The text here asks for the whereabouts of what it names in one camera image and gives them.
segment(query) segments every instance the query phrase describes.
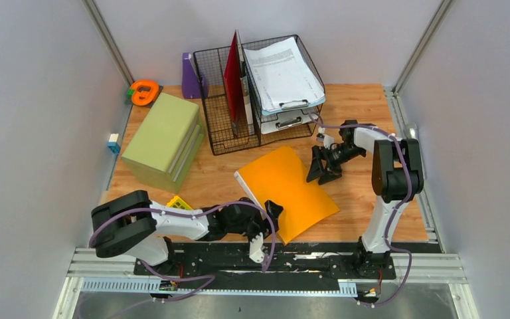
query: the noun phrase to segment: black wire rack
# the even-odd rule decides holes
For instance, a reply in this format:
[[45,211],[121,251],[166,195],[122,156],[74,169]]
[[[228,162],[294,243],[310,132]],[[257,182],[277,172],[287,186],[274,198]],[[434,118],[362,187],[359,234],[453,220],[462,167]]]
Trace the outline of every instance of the black wire rack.
[[[243,49],[258,50],[268,47],[273,43],[286,40],[290,37],[293,37],[296,40],[296,44],[300,49],[304,62],[308,65],[309,69],[314,73],[315,77],[323,86],[323,81],[321,80],[313,61],[306,51],[302,40],[297,35],[288,35],[285,37],[242,43],[242,46]],[[201,94],[210,147],[212,148],[212,153],[214,155],[222,155],[240,150],[247,150],[249,148],[256,148],[258,146],[280,140],[304,138],[313,134],[315,124],[312,122],[269,134],[261,134],[259,125],[261,123],[275,121],[278,119],[278,116],[276,114],[272,114],[270,116],[262,115],[261,97],[258,94],[256,84],[253,81],[249,68],[246,68],[246,70],[248,73],[249,93],[254,116],[253,119],[255,121],[253,124],[248,126],[247,119],[243,116],[243,118],[239,119],[236,127],[236,134],[234,134],[230,120],[226,90],[224,87],[224,70],[226,69],[229,53],[230,47],[221,47],[197,51],[193,54],[197,74],[208,80],[209,84],[208,94],[205,94],[202,89]],[[316,112],[319,114],[321,112],[321,107],[322,104],[313,108],[305,109],[302,112],[304,114],[307,114],[308,112]]]

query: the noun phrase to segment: wooden table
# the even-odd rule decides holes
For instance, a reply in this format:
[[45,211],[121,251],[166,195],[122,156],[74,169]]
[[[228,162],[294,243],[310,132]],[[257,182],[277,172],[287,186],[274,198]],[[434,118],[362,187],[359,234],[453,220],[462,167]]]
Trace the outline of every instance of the wooden table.
[[[166,86],[165,93],[182,98],[180,86]],[[326,124],[340,125],[346,119],[357,119],[360,123],[374,123],[378,127],[394,132],[394,124],[388,109],[384,91],[380,85],[326,85],[327,102],[321,114]],[[201,106],[201,100],[193,100]],[[124,136],[122,151],[132,139],[139,125],[147,115],[148,108],[134,107]],[[328,130],[326,134],[341,141],[337,131]],[[209,139],[206,137],[191,166],[181,188],[181,196],[194,208],[208,207],[226,201],[237,200],[245,193],[235,180],[234,171],[275,150],[279,146],[289,145],[309,167],[311,147],[315,145],[315,136],[275,142],[259,148],[224,154],[212,155]],[[294,241],[356,241],[367,229],[376,195],[371,185],[372,156],[355,158],[343,165],[343,177],[323,185],[341,209],[340,212],[322,220]],[[144,189],[149,198],[166,204],[174,194],[140,183],[124,165],[118,161],[108,200],[123,196],[136,189]],[[173,240],[188,240],[172,237]],[[228,235],[225,241],[245,241],[240,235]],[[414,200],[404,211],[394,234],[395,241],[426,241],[427,233]]]

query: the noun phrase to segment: green storage box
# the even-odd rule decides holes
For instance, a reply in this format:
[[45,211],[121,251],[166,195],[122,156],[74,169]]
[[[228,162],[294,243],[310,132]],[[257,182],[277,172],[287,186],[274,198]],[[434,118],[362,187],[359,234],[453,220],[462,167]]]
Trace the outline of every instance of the green storage box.
[[205,136],[199,110],[195,103],[159,95],[122,154],[140,182],[179,192]]

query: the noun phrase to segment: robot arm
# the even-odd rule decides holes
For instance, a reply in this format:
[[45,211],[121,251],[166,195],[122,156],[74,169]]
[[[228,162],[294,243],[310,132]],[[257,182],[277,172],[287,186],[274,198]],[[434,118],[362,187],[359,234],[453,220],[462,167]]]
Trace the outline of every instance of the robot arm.
[[[251,201],[242,198],[240,201]],[[227,233],[238,233],[248,237],[249,257],[262,263],[265,257],[263,239],[270,235],[269,222],[278,229],[278,216],[282,207],[271,201],[265,208],[272,221],[263,220],[259,210],[245,205],[230,205],[210,215],[195,217],[206,209],[188,211],[160,205],[150,201],[146,191],[134,191],[93,209],[93,229],[96,231],[113,216],[135,208],[152,208],[162,213],[142,213],[119,219],[107,226],[96,238],[97,257],[108,258],[131,255],[154,266],[158,271],[168,271],[172,266],[174,252],[171,241],[164,235],[184,236],[195,241],[217,241]],[[176,217],[171,213],[190,215],[191,218]]]
[[[347,120],[344,126],[357,125],[356,120]],[[402,212],[413,200],[415,194],[423,190],[423,171],[419,150],[419,143],[415,139],[397,138],[405,165],[410,174],[412,195],[395,211],[394,208],[405,199],[408,183],[403,167],[396,167],[400,163],[395,142],[384,134],[368,128],[342,128],[339,131],[343,139],[342,144],[330,144],[312,147],[312,163],[307,181],[318,179],[324,184],[342,176],[341,164],[357,156],[373,154],[372,185],[377,200],[369,227],[357,243],[355,251],[355,270],[359,273],[370,273],[378,268],[384,268],[390,258],[390,249],[386,241],[391,243],[392,235],[398,224]]]

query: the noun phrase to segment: red folder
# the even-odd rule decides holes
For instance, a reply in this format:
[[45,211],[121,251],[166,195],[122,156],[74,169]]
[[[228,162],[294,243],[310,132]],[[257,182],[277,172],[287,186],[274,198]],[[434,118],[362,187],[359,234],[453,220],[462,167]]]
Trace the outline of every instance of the red folder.
[[239,53],[237,45],[237,34],[234,34],[232,46],[230,47],[230,55],[226,63],[224,71],[224,87],[228,97],[228,107],[230,108],[230,120],[232,122],[232,130],[237,136],[238,121],[241,112],[244,112],[243,89],[241,85],[241,72],[239,63]]

